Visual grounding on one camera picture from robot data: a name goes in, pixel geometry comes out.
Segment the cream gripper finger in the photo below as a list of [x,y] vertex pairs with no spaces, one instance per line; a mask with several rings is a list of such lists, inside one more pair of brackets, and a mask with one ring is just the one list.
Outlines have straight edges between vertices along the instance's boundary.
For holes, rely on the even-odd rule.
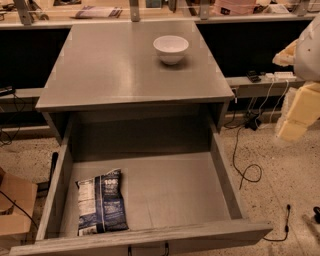
[[282,104],[276,135],[285,141],[298,140],[320,118],[320,83],[306,82],[289,88]]
[[296,45],[297,40],[292,41],[274,56],[272,63],[282,67],[293,66],[295,63]]

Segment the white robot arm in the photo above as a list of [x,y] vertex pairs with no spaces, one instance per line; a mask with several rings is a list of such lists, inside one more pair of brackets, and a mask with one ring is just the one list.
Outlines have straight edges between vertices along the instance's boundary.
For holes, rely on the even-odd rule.
[[299,139],[320,117],[320,15],[303,30],[299,38],[278,52],[272,62],[294,68],[304,80],[289,109],[282,114],[277,136],[286,141]]

